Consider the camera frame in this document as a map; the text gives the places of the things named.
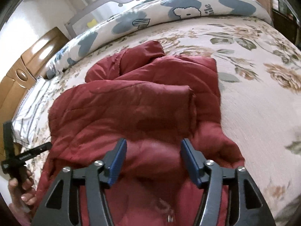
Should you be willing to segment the person's left hand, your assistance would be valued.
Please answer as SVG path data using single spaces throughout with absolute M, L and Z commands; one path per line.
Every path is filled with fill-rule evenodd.
M 26 172 L 27 175 L 21 185 L 19 185 L 16 178 L 10 179 L 8 183 L 12 204 L 17 208 L 21 208 L 23 205 L 33 206 L 36 202 L 36 190 L 33 188 L 32 173 L 29 170 Z

